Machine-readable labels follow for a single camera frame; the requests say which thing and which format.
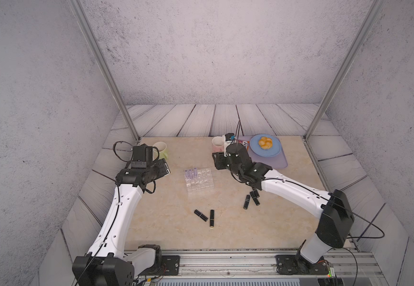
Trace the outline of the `clear acrylic lipstick organizer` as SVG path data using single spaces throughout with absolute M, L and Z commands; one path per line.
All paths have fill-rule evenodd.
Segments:
M 198 169 L 198 178 L 185 179 L 185 184 L 189 194 L 193 194 L 203 189 L 214 187 L 214 180 L 210 168 Z

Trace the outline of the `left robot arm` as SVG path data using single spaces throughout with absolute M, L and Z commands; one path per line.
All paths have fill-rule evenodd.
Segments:
M 115 192 L 104 224 L 84 256 L 75 258 L 72 272 L 77 286 L 131 286 L 141 274 L 159 275 L 164 271 L 159 245 L 141 245 L 126 256 L 129 227 L 148 184 L 169 175 L 166 159 L 157 147 L 133 147 L 130 161 L 115 177 Z

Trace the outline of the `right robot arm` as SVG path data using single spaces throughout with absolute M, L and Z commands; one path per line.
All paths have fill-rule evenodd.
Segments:
M 305 240 L 295 255 L 276 256 L 277 273 L 280 275 L 324 275 L 329 273 L 325 260 L 330 250 L 342 249 L 350 238 L 352 225 L 358 214 L 354 213 L 346 194 L 334 190 L 318 190 L 294 181 L 271 166 L 253 162 L 236 133 L 222 136 L 223 150 L 213 153 L 216 169 L 227 169 L 232 177 L 256 191 L 278 195 L 305 209 L 319 220 L 317 229 Z

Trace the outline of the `green mug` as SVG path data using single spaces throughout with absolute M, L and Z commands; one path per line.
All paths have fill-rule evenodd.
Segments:
M 168 159 L 168 147 L 167 144 L 164 142 L 156 142 L 153 144 L 153 159 Z

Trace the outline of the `pink mug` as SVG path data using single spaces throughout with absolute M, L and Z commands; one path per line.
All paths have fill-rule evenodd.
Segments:
M 213 137 L 212 139 L 212 152 L 218 153 L 218 152 L 224 152 L 225 151 L 225 137 Z

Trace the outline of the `colourful snack bag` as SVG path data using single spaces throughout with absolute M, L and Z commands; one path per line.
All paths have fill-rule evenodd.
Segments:
M 246 150 L 249 150 L 250 141 L 239 139 L 238 142 L 239 142 L 239 144 L 244 146 L 246 148 Z

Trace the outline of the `bread roll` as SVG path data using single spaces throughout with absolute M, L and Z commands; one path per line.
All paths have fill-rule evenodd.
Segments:
M 273 146 L 273 141 L 269 137 L 261 137 L 260 140 L 258 141 L 258 144 L 259 144 L 261 149 L 269 150 Z

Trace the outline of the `blue plate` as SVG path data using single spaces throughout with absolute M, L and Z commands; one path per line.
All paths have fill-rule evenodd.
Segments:
M 275 157 L 282 151 L 280 140 L 268 134 L 255 135 L 250 140 L 251 150 L 261 157 Z

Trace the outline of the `lavender tray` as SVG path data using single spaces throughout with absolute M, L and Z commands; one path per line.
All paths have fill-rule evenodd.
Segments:
M 248 140 L 248 141 L 250 141 L 251 138 L 252 137 L 239 137 L 239 139 Z M 267 164 L 271 166 L 273 169 L 284 169 L 288 167 L 288 162 L 287 162 L 287 159 L 285 157 L 283 150 L 281 151 L 279 155 L 275 157 L 270 157 L 270 158 L 258 156 L 251 150 L 250 147 L 249 147 L 249 150 L 247 150 L 247 152 L 253 162 L 260 162 L 260 163 Z

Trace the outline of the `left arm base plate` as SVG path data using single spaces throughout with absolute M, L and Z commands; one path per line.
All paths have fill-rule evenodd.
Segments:
M 139 276 L 177 276 L 179 265 L 180 256 L 157 256 L 154 265 L 143 270 Z

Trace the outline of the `aluminium rail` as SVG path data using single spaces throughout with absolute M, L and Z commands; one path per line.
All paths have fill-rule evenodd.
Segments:
M 385 286 L 371 253 L 349 249 L 324 255 L 328 275 L 280 275 L 275 256 L 294 250 L 166 250 L 180 256 L 177 276 L 136 276 L 141 286 Z

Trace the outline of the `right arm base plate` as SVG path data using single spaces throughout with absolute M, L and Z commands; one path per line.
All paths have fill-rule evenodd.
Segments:
M 280 275 L 328 275 L 330 268 L 323 256 L 314 264 L 300 255 L 275 256 L 277 273 Z

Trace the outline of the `left frame post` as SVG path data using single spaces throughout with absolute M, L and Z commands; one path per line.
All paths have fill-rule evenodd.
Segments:
M 102 50 L 99 47 L 95 34 L 91 28 L 91 25 L 87 19 L 87 15 L 82 7 L 82 4 L 78 0 L 69 0 L 69 5 L 71 6 L 73 15 L 75 16 L 77 23 L 81 29 L 81 32 L 96 60 L 98 68 L 101 71 L 102 76 L 104 77 L 107 86 L 111 92 L 113 99 L 115 100 L 117 107 L 123 116 L 123 119 L 131 131 L 131 135 L 133 138 L 134 143 L 139 143 L 141 137 L 139 136 L 136 127 L 129 115 L 128 109 L 126 108 L 121 93 L 118 89 L 118 86 L 113 78 L 113 75 L 107 65 L 106 59 L 102 53 Z

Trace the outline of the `frame post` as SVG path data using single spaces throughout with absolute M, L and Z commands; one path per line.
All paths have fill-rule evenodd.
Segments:
M 81 29 L 81 32 L 96 60 L 98 68 L 101 71 L 102 76 L 104 77 L 107 86 L 111 92 L 113 99 L 115 100 L 117 107 L 123 116 L 123 119 L 131 131 L 131 135 L 133 138 L 134 143 L 139 143 L 141 137 L 139 136 L 136 127 L 129 115 L 128 109 L 126 108 L 121 93 L 118 89 L 118 86 L 113 78 L 113 75 L 107 65 L 106 59 L 102 53 L 102 50 L 99 47 L 95 34 L 91 28 L 91 25 L 87 19 L 87 15 L 82 7 L 82 4 L 78 0 L 69 0 L 69 5 L 71 6 L 73 15 L 75 16 L 77 23 Z
M 318 110 L 315 113 L 315 116 L 311 124 L 309 125 L 309 128 L 306 131 L 306 134 L 303 136 L 305 142 L 308 142 L 310 137 L 314 135 L 314 132 L 316 128 L 318 127 L 323 114 L 327 111 L 329 105 L 332 103 L 345 76 L 347 75 L 349 69 L 353 65 L 353 62 L 355 61 L 355 57 L 359 53 L 360 48 L 363 46 L 363 43 L 367 39 L 370 31 L 372 30 L 375 22 L 377 21 L 380 13 L 382 12 L 385 3 L 386 3 L 385 0 L 374 0 L 372 2 L 371 7 L 368 13 L 366 14 L 365 19 L 362 25 L 360 26 L 356 36 L 354 37 L 352 44 L 350 45 L 345 55 L 344 60 L 342 61 L 336 75 L 334 76 L 332 80 L 332 83 L 328 87 L 328 90 L 318 107 Z

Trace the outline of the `right frame post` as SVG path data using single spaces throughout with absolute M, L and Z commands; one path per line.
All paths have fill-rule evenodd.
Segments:
M 368 13 L 366 14 L 365 19 L 362 25 L 360 26 L 356 36 L 354 37 L 352 44 L 350 45 L 345 55 L 344 60 L 342 61 L 336 75 L 334 76 L 332 80 L 332 83 L 328 87 L 328 90 L 318 107 L 318 110 L 315 113 L 315 116 L 311 124 L 309 125 L 309 128 L 306 131 L 306 134 L 303 136 L 305 142 L 308 142 L 310 137 L 314 135 L 314 132 L 316 128 L 318 127 L 323 114 L 327 111 L 329 105 L 332 103 L 345 76 L 347 75 L 349 69 L 353 65 L 353 62 L 355 61 L 355 57 L 359 53 L 360 48 L 363 46 L 363 43 L 367 39 L 370 31 L 372 30 L 375 22 L 377 21 L 380 13 L 382 12 L 385 3 L 386 3 L 385 0 L 374 0 L 372 2 L 371 7 Z

